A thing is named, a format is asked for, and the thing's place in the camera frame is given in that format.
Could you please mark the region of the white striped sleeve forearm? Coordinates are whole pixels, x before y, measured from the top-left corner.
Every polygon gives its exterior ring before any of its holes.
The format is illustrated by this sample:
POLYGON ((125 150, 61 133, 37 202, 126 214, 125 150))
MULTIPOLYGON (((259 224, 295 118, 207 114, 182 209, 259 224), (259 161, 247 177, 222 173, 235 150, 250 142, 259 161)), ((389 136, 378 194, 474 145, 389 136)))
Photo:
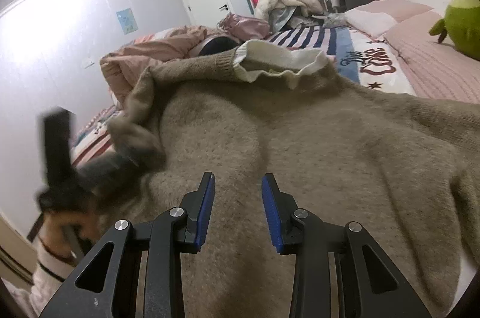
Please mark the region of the white striped sleeve forearm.
POLYGON ((71 249, 65 244, 60 246, 61 248, 52 247, 47 237, 39 239, 37 267, 33 273, 33 285, 30 290, 17 288, 3 280, 10 296, 26 317, 39 317, 74 269, 75 260, 71 249))

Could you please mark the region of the person's left hand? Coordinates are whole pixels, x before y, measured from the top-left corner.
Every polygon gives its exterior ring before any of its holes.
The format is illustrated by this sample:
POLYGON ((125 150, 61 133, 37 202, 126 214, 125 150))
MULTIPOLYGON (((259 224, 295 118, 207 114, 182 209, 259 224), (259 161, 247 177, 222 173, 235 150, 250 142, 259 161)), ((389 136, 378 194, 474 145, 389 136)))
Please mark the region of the person's left hand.
POLYGON ((95 207, 89 206, 85 211, 47 211, 39 236, 38 261, 46 267, 65 264, 74 268, 80 259, 74 252, 74 243, 67 236, 68 228, 74 227, 78 227, 80 239, 95 244, 100 239, 95 207))

